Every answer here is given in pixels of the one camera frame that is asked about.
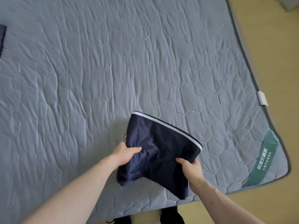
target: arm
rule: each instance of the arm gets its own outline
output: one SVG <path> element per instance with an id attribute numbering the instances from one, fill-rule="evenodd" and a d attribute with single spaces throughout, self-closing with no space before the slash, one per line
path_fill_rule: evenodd
<path id="1" fill-rule="evenodd" d="M 86 223 L 109 175 L 140 151 L 140 147 L 127 148 L 121 142 L 111 155 L 54 194 L 23 224 Z"/>
<path id="2" fill-rule="evenodd" d="M 189 181 L 191 190 L 199 196 L 216 224 L 263 224 L 262 221 L 234 203 L 206 181 L 202 174 L 200 162 L 197 159 L 192 164 L 182 158 L 177 158 L 176 160 L 182 164 L 183 173 Z"/>

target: person's left arm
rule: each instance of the person's left arm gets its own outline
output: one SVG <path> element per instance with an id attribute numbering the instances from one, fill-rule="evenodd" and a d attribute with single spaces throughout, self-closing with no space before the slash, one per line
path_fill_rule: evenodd
<path id="1" fill-rule="evenodd" d="M 127 148 L 121 142 L 111 155 L 55 193 L 22 224 L 85 224 L 109 175 L 140 151 L 140 147 Z"/>

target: light brown floor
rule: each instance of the light brown floor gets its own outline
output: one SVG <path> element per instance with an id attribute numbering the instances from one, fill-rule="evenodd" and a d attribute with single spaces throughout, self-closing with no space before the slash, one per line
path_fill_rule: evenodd
<path id="1" fill-rule="evenodd" d="M 266 187 L 229 197 L 265 223 L 299 223 L 299 7 L 284 12 L 274 0 L 230 0 L 269 112 L 291 158 L 291 174 Z M 213 223 L 201 202 L 178 207 L 186 224 Z M 133 215 L 158 224 L 159 211 Z"/>

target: black shoe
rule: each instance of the black shoe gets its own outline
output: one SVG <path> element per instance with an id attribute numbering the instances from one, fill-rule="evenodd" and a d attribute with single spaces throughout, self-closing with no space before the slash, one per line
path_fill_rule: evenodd
<path id="1" fill-rule="evenodd" d="M 163 208 L 161 209 L 161 216 L 160 216 L 160 222 L 161 224 L 185 224 L 183 218 L 178 213 L 178 207 L 173 206 L 169 208 Z"/>
<path id="2" fill-rule="evenodd" d="M 131 216 L 128 215 L 128 216 L 124 216 L 124 217 L 114 219 L 114 224 L 132 224 Z"/>

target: hand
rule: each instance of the hand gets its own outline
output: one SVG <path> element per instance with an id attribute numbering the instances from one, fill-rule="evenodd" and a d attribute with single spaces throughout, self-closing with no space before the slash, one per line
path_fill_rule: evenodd
<path id="1" fill-rule="evenodd" d="M 132 156 L 135 153 L 138 153 L 141 151 L 141 147 L 132 147 L 127 148 L 126 144 L 124 142 L 119 143 L 119 145 L 114 149 L 111 156 L 115 158 L 117 167 L 126 164 L 130 161 Z"/>
<path id="2" fill-rule="evenodd" d="M 176 158 L 176 161 L 182 165 L 183 173 L 189 181 L 189 186 L 194 193 L 197 193 L 199 184 L 204 183 L 204 175 L 202 174 L 202 166 L 198 159 L 195 159 L 193 163 L 183 158 Z"/>

